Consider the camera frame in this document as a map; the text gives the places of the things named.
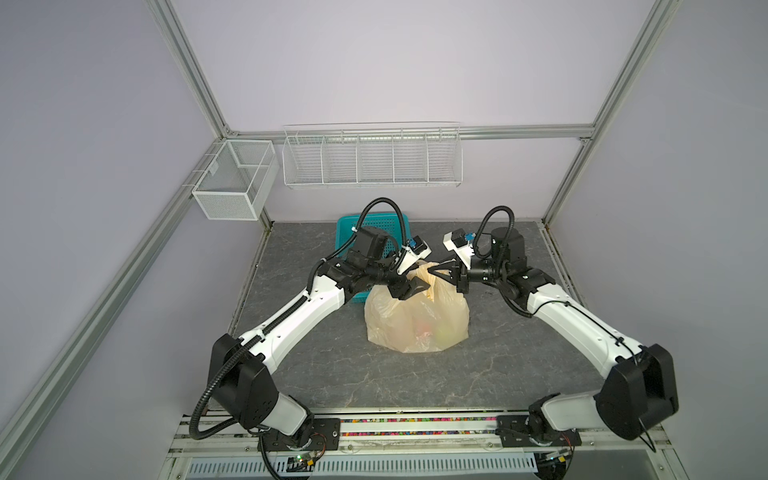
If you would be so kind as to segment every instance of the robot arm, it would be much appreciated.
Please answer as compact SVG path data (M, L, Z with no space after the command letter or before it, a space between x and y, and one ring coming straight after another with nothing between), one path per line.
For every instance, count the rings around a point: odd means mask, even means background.
M400 251L383 257L386 243L392 237L378 228L362 226L367 211L382 201L393 205L400 215L399 208L389 199L371 202L363 210L352 238L327 260L318 262L306 289L239 339L225 334L216 341L208 387L190 419L193 439L204 439L240 423L245 429L275 429L296 447L307 444L313 414L280 393L271 376L288 352L323 318L372 285L387 285L390 294L401 300L429 288L418 277L409 280L406 276L418 260L431 253L426 243L418 237L405 239L403 235ZM233 418L201 432L200 417L210 398L216 399Z
M477 236L495 211L486 215ZM575 346L605 379L593 392L544 397L529 407L528 424L520 433L541 444L570 429L608 427L632 440L678 410L672 357L659 345L645 347L600 320L571 298L549 275L528 267L525 242L513 227L493 230L485 257L475 254L477 236L455 230L443 243L453 254L429 269L467 293L471 282L497 288L517 313L535 316Z

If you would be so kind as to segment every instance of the teal plastic basket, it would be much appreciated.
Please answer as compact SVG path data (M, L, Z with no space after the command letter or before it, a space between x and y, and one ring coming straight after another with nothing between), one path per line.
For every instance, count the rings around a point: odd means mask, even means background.
M339 218L339 221L336 222L336 248L341 247L344 242L349 240L352 236L352 227L357 225L357 219L359 218L360 215L347 215L346 217ZM402 219L406 223L406 238L409 239L411 238L411 227L408 225L408 217L403 215ZM362 225L364 227L378 227L384 230L395 237L398 248L402 246L400 245L400 222L397 220L397 214L367 214ZM384 247L384 255L386 256L392 250L392 242L387 242L386 247ZM371 293L370 290L360 292L355 295L350 302L363 303L368 298L369 293Z

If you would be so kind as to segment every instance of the gray floor surface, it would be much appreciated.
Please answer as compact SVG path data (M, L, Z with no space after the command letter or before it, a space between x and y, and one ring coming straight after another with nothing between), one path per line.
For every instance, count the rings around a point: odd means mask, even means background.
M443 234L477 227L411 223L411 234L429 244L428 260L434 261L448 255ZM528 265L556 277L536 223L519 222L516 227L525 237ZM312 265L333 251L335 238L334 223L276 223L236 333L263 322L301 291ZM469 338L444 352L411 354L369 342L363 304L348 303L296 345L275 372L275 383L315 409L526 409L550 393L600 388L601 377L575 347L539 319L512 312L496 290L473 283L466 299Z

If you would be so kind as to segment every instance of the plastic bag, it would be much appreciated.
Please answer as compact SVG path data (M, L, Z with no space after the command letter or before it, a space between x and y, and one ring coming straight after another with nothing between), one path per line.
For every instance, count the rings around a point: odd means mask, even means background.
M469 337L469 307L456 287L427 271L424 263L408 272L429 283L428 290L407 300L375 285L366 300L368 340L403 353L440 352Z

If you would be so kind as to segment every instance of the wire shelf rack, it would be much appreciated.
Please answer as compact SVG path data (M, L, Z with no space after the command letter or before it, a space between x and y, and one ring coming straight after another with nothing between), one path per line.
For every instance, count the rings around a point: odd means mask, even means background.
M212 220L259 220L279 169L271 141L227 140L192 194Z
M454 126L322 133L286 127L283 174L291 188L457 186L462 141Z

